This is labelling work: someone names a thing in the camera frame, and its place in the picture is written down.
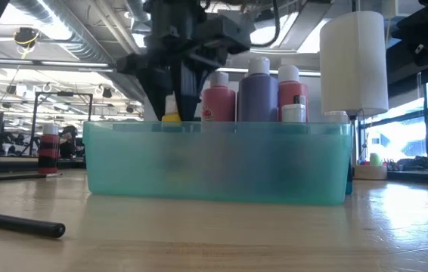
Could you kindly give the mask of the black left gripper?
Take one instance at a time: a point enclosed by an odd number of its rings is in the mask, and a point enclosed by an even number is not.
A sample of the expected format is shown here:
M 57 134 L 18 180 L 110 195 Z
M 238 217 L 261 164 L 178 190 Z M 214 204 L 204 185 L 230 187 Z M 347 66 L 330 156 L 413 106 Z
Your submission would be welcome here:
M 117 71 L 138 71 L 138 81 L 160 121 L 166 96 L 173 93 L 166 69 L 184 64 L 178 71 L 178 113 L 182 121 L 192 121 L 208 76 L 224 66 L 230 54 L 250 50 L 250 34 L 224 15 L 208 15 L 200 0 L 147 0 L 143 9 L 151 18 L 146 51 L 118 59 Z

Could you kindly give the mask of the small yellow paint bottle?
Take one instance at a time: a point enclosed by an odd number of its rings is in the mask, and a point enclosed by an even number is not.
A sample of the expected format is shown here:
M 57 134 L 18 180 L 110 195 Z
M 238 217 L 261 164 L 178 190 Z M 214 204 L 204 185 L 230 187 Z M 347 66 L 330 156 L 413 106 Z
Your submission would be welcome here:
M 166 108 L 165 114 L 162 117 L 162 123 L 163 131 L 181 131 L 181 118 L 178 113 L 178 106 L 174 94 L 166 96 Z

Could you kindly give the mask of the large pink paint bottle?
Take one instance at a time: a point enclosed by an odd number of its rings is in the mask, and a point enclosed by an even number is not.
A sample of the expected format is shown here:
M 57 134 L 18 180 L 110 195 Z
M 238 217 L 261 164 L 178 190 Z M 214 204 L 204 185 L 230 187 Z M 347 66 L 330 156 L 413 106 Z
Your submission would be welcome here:
M 228 86 L 228 74 L 216 71 L 210 86 L 202 92 L 203 121 L 234 122 L 236 118 L 236 92 Z

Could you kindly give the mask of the large purple paint bottle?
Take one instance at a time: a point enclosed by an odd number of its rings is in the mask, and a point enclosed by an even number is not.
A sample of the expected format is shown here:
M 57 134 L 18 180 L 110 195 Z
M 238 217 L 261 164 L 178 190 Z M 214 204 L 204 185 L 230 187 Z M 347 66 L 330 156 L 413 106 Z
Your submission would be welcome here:
M 270 60 L 250 59 L 247 76 L 239 82 L 238 122 L 277 122 L 278 91 L 278 80 L 270 75 Z

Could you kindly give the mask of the teal plastic tray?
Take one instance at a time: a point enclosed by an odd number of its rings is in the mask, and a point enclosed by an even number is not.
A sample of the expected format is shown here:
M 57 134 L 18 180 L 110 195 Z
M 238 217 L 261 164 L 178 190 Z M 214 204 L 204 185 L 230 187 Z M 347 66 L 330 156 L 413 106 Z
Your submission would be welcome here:
M 344 123 L 86 122 L 94 194 L 338 206 L 352 128 Z

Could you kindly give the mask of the large red paint bottle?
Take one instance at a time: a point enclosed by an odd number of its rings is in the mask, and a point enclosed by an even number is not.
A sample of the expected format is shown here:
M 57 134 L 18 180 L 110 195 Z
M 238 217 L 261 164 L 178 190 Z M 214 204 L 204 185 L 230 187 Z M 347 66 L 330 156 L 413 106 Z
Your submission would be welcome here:
M 282 120 L 282 106 L 301 103 L 305 112 L 309 109 L 309 89 L 299 79 L 299 69 L 294 65 L 281 66 L 278 69 L 278 118 Z

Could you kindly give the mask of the small dark green paint bottle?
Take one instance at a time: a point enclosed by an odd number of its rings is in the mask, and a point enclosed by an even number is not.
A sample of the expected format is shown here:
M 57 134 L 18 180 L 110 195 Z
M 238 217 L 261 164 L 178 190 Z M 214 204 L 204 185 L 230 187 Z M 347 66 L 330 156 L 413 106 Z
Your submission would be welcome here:
M 306 122 L 306 109 L 303 104 L 287 104 L 281 108 L 281 121 L 302 123 Z

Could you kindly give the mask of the small dark red paint bottle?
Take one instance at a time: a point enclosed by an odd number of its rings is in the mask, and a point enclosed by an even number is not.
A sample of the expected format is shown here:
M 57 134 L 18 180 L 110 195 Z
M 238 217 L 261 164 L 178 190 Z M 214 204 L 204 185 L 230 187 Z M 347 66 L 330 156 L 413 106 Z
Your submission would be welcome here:
M 43 134 L 39 142 L 39 174 L 57 173 L 57 161 L 59 157 L 59 132 L 55 124 L 46 124 L 43 127 Z

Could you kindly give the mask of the person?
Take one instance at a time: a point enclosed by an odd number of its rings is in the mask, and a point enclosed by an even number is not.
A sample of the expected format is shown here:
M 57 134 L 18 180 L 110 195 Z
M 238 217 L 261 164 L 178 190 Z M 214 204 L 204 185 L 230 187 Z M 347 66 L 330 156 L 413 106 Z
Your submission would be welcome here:
M 66 126 L 60 133 L 60 157 L 72 159 L 76 154 L 77 128 L 73 125 Z

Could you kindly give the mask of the white shade table lamp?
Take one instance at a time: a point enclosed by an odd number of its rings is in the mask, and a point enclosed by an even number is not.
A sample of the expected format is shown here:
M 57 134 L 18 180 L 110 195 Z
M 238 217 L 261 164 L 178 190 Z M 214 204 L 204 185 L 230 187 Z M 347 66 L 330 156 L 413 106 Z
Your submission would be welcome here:
M 359 116 L 389 110 L 383 16 L 355 11 L 320 31 L 322 113 L 345 111 L 350 131 Z

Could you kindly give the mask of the dark equipment pile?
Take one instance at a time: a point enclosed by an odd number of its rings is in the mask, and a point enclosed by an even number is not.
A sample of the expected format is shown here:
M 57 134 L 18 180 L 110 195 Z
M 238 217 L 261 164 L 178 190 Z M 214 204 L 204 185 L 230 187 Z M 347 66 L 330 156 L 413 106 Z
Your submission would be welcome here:
M 400 159 L 397 165 L 400 171 L 428 172 L 428 157 L 415 156 L 413 159 Z

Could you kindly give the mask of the black metal frame stand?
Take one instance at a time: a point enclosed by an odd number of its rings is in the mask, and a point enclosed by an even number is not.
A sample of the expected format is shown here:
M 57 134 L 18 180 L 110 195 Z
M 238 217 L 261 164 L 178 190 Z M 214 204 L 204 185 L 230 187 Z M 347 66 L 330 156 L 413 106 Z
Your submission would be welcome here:
M 33 120 L 32 120 L 32 128 L 30 133 L 30 140 L 29 140 L 29 155 L 31 156 L 33 154 L 32 147 L 33 147 L 33 140 L 36 133 L 36 119 L 37 119 L 37 113 L 38 113 L 38 106 L 39 106 L 39 97 L 41 95 L 47 95 L 48 97 L 51 95 L 56 95 L 58 97 L 73 97 L 73 96 L 84 96 L 89 98 L 88 102 L 88 121 L 91 121 L 91 114 L 92 114 L 92 104 L 93 104 L 93 94 L 91 93 L 75 93 L 72 91 L 56 91 L 56 92 L 36 92 L 35 93 L 35 100 L 34 100 L 34 107 L 33 107 Z

